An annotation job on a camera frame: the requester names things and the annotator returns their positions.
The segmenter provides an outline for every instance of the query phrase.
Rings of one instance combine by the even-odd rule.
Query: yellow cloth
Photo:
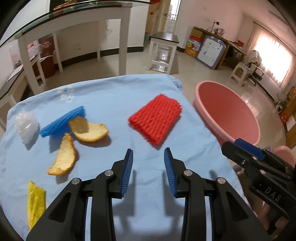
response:
[[[30,230],[37,223],[44,211],[45,191],[43,188],[36,187],[35,183],[29,181],[27,212]]]

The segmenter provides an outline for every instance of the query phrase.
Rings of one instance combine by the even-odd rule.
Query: white plastic bag on floor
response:
[[[15,127],[23,143],[28,144],[38,130],[38,122],[32,112],[22,111],[15,118]]]

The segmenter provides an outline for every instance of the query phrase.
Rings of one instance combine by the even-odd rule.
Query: table leg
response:
[[[149,71],[151,67],[151,56],[153,51],[153,45],[154,45],[154,42],[152,39],[150,39],[149,54],[148,54],[147,69],[146,69],[147,71]]]
[[[120,22],[120,39],[119,39],[119,75],[126,74],[126,56],[128,50],[128,29],[131,14],[130,7],[123,7],[124,17]]]
[[[225,56],[226,56],[226,54],[228,52],[229,47],[230,47],[230,44],[227,44],[226,49],[225,49],[225,51],[224,51],[224,53],[223,53],[223,55],[222,55],[219,63],[217,64],[217,66],[215,68],[216,70],[219,70],[221,68],[222,63],[223,63],[223,60],[225,59]]]
[[[97,46],[97,49],[96,49],[96,57],[98,59],[98,61],[101,59],[101,52],[100,52],[100,24],[99,24],[99,21],[96,22],[96,25],[97,25],[97,31],[98,31],[98,46]]]
[[[159,46],[159,44],[156,44],[156,49],[155,49],[155,53],[157,53],[157,50],[158,50],[158,46]]]
[[[15,101],[13,95],[9,96],[10,98],[8,99],[8,103],[10,104],[11,107],[15,106],[17,102]]]
[[[6,130],[6,124],[4,123],[4,121],[0,118],[0,124],[3,126],[3,128]]]
[[[175,53],[176,53],[176,49],[177,49],[177,46],[174,46],[172,47],[172,52],[171,52],[171,55],[170,55],[170,62],[168,63],[169,66],[168,66],[168,69],[167,69],[167,74],[170,74],[170,71],[172,69],[172,65],[173,65],[173,62],[174,62],[174,58],[175,58]]]
[[[54,49],[55,49],[56,57],[57,57],[57,64],[59,66],[60,73],[62,73],[63,72],[63,66],[62,66],[61,58],[59,56],[59,46],[57,44],[57,35],[55,34],[55,32],[53,32],[52,35],[54,37]]]
[[[20,49],[20,56],[22,59],[22,64],[24,66],[24,70],[28,79],[28,84],[33,91],[34,95],[41,93],[41,88],[38,85],[37,79],[35,77],[31,61],[29,59],[29,54],[27,50],[27,45],[25,44],[24,36],[21,36],[18,39],[19,49]]]
[[[41,66],[40,58],[41,57],[40,57],[40,54],[39,54],[36,63],[37,63],[37,67],[38,67],[39,74],[41,76],[42,82],[45,84],[46,78],[45,78],[44,73],[43,73],[43,69],[42,69],[42,66]]]
[[[239,61],[240,61],[240,62],[243,62],[243,59],[244,59],[244,55],[242,54],[242,55],[241,55],[241,58],[239,59]]]

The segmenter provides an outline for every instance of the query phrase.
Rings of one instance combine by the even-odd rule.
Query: doorway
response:
[[[165,21],[165,33],[173,34],[175,31],[177,16],[179,12],[181,0],[170,0],[170,6],[167,14],[164,14],[166,17]]]
[[[149,35],[153,35],[156,32],[173,34],[180,1],[181,0],[154,0],[154,3],[151,2],[145,32]]]

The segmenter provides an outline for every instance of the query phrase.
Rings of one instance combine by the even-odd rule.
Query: glass table top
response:
[[[40,17],[34,19],[33,21],[25,24],[22,28],[17,30],[14,34],[8,37],[1,45],[3,46],[5,43],[10,42],[12,40],[17,39],[17,35],[20,33],[27,33],[28,31],[32,30],[33,28],[50,21],[54,18],[58,18],[60,16],[70,14],[73,12],[83,11],[91,8],[104,8],[104,7],[137,7],[137,6],[144,6],[150,4],[146,1],[138,1],[138,0],[130,0],[130,1],[108,1],[108,0],[89,0],[83,2],[77,2],[73,5],[65,6],[63,8],[59,8],[57,10],[49,11],[48,13],[41,15]]]

